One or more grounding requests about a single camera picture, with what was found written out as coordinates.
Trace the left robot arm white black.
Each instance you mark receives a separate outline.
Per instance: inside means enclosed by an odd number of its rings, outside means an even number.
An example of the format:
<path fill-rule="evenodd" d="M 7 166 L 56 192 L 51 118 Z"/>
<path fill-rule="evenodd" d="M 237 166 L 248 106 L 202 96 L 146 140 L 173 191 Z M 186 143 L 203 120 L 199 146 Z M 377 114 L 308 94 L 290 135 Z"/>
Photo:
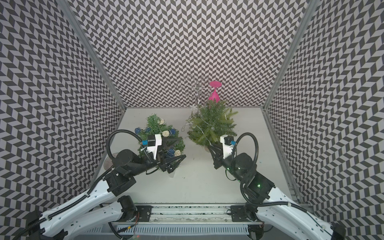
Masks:
<path fill-rule="evenodd" d="M 129 134 L 141 143 L 140 157 L 131 150 L 122 150 L 117 156 L 111 152 L 111 140 L 117 134 Z M 157 170 L 173 173 L 186 158 L 179 152 L 168 157 L 181 138 L 149 135 L 142 140 L 129 130 L 116 130 L 107 139 L 107 154 L 112 166 L 100 175 L 88 190 L 51 210 L 33 211 L 26 216 L 26 227 L 14 236 L 28 240 L 70 240 L 98 225 L 113 222 L 137 221 L 139 210 L 130 196 L 124 193 L 135 183 L 135 176 L 150 175 Z"/>

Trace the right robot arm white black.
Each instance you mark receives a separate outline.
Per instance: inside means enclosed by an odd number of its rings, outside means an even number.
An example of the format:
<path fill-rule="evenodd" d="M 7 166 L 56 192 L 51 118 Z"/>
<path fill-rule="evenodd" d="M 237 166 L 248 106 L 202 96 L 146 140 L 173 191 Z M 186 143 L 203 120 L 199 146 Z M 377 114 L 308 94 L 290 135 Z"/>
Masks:
<path fill-rule="evenodd" d="M 255 155 L 238 154 L 242 138 L 249 136 L 255 146 Z M 208 147 L 215 169 L 224 167 L 240 183 L 240 192 L 246 203 L 245 215 L 250 221 L 259 220 L 272 225 L 295 240 L 344 240 L 346 228 L 330 224 L 316 217 L 284 194 L 271 180 L 257 171 L 259 143 L 252 133 L 243 133 L 238 139 L 223 135 L 218 144 Z"/>

